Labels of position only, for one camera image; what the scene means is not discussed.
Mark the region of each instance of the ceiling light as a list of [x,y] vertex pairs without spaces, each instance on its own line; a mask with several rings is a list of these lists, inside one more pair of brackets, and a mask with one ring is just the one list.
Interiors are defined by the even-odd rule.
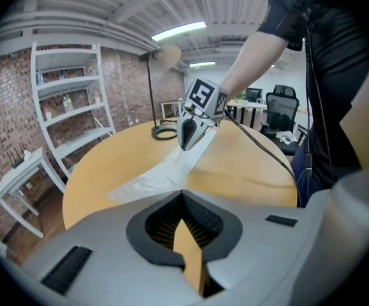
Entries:
[[178,26],[172,29],[168,29],[167,31],[161,32],[152,36],[152,39],[155,41],[160,41],[165,38],[169,38],[170,36],[193,31],[195,29],[205,28],[206,25],[204,22],[195,22],[187,25]]
[[215,61],[208,61],[208,62],[199,62],[197,64],[190,64],[191,68],[200,67],[200,66],[213,66]]

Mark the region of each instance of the red brick wall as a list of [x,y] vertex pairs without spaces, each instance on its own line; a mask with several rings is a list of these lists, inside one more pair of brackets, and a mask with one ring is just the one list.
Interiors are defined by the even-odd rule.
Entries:
[[[110,111],[117,131],[128,127],[127,116],[133,121],[152,120],[150,98],[148,95],[147,70],[145,63],[139,62],[136,55],[102,48],[102,67],[105,79],[105,89]],[[23,141],[27,149],[34,150],[40,146],[46,148],[47,155],[54,168],[62,176],[57,163],[53,159],[38,124],[30,81],[31,49],[21,50],[10,55],[0,57],[0,179],[10,169],[10,162],[6,155],[8,149],[18,146]],[[87,74],[96,73],[95,62],[89,63]],[[65,73],[65,77],[78,76],[75,71]],[[55,79],[56,73],[45,76],[45,80]],[[184,81],[181,73],[171,70],[162,75],[156,71],[152,74],[154,81],[154,101],[156,116],[161,117],[160,102],[177,99],[184,94]],[[70,94],[74,107],[87,105],[88,98],[84,92]],[[49,106],[53,116],[64,111],[61,97],[50,98],[41,102],[41,107]],[[105,113],[102,109],[96,111],[97,118],[106,125]],[[49,132],[54,145],[63,140],[79,135],[87,128],[93,128],[94,122],[90,113],[72,117],[50,127]],[[75,151],[64,159],[66,166],[77,162],[96,142],[92,142]],[[37,190],[30,193],[22,188],[26,196],[37,201],[43,193],[52,186],[52,182],[44,171],[39,171],[31,179],[37,184]],[[25,207],[11,196],[6,199],[18,212],[25,212]],[[15,221],[0,207],[0,238],[11,229]]]

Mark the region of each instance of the round wooden table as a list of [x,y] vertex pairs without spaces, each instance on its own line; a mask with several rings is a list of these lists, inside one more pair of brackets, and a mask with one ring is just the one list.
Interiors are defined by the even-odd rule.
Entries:
[[[117,206],[107,197],[109,192],[149,171],[178,147],[177,139],[153,139],[152,126],[153,122],[146,122],[125,129],[97,144],[81,159],[64,193],[65,228],[91,213]],[[267,137],[247,130],[289,165]],[[188,189],[260,205],[296,207],[296,188],[290,174],[226,120],[190,172]]]

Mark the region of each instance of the white shelving unit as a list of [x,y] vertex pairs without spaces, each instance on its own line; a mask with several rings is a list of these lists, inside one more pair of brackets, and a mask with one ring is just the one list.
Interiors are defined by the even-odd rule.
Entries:
[[[51,71],[83,69],[83,73],[85,74],[85,65],[90,58],[96,58],[98,74],[95,76],[65,78],[40,85],[37,84],[38,73],[45,74]],[[99,84],[99,90],[101,92],[100,103],[90,104],[69,112],[65,112],[62,115],[54,117],[50,120],[44,120],[41,112],[40,101],[80,90],[86,90],[89,97],[89,86],[92,83]],[[97,138],[116,133],[115,126],[113,125],[112,117],[110,115],[105,86],[103,83],[100,45],[93,45],[92,49],[58,48],[51,50],[37,50],[37,43],[34,42],[31,49],[31,86],[33,89],[34,106],[43,136],[47,141],[47,145],[55,157],[55,160],[61,167],[61,170],[66,174],[67,177],[69,177],[75,165],[73,165],[70,169],[67,169],[65,164],[62,162],[64,157]],[[98,108],[105,108],[109,127],[104,127],[100,121],[95,118],[93,110]],[[82,135],[74,138],[73,140],[65,142],[58,147],[54,147],[47,127],[84,112],[92,113],[96,127],[84,132]]]

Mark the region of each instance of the person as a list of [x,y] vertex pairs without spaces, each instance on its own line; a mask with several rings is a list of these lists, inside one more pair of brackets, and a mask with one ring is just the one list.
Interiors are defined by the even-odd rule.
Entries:
[[[329,189],[338,179],[360,168],[340,121],[369,72],[369,39],[340,0],[317,2],[285,31],[280,24],[296,1],[268,0],[263,23],[243,45],[221,87],[229,92],[229,101],[266,73],[286,48],[301,50],[305,39],[306,85],[313,124],[291,161],[301,198],[298,206],[305,207],[316,191]],[[308,53],[310,42],[313,68]],[[311,176],[305,173],[308,150]]]

